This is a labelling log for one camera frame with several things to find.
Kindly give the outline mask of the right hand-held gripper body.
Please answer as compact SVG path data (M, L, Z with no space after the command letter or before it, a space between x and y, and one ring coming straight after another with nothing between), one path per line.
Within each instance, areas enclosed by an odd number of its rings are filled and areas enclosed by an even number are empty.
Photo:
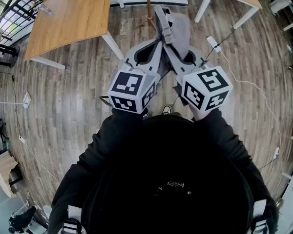
M177 83L183 106L191 105L200 113L220 107L233 89L222 67L210 67L207 61L178 64Z

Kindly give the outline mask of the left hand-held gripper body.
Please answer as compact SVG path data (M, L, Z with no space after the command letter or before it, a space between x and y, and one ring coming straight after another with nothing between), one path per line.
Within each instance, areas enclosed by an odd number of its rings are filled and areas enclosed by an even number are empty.
M141 114L156 94L157 72L133 68L123 62L111 79L108 98L114 109Z

